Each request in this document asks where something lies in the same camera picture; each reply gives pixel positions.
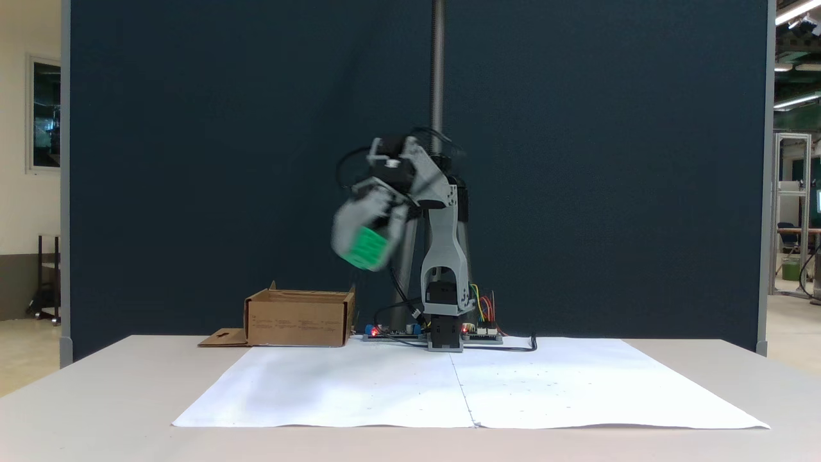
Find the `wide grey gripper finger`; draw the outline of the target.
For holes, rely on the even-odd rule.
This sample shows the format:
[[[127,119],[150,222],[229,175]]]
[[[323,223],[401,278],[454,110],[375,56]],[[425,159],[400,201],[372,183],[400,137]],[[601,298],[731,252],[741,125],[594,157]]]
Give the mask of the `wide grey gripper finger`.
[[[379,271],[384,268],[380,258],[386,240],[384,233],[388,216],[373,216],[364,202],[346,201],[334,216],[331,245],[334,252],[360,270]]]

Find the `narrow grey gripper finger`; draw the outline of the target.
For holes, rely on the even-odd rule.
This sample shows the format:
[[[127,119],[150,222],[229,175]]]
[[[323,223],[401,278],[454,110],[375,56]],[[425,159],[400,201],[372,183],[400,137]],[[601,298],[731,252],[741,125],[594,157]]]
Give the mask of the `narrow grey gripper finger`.
[[[405,228],[407,228],[408,213],[409,206],[407,204],[396,205],[390,211],[387,228],[384,233],[386,244],[379,261],[381,265],[387,265],[400,244],[402,244]]]

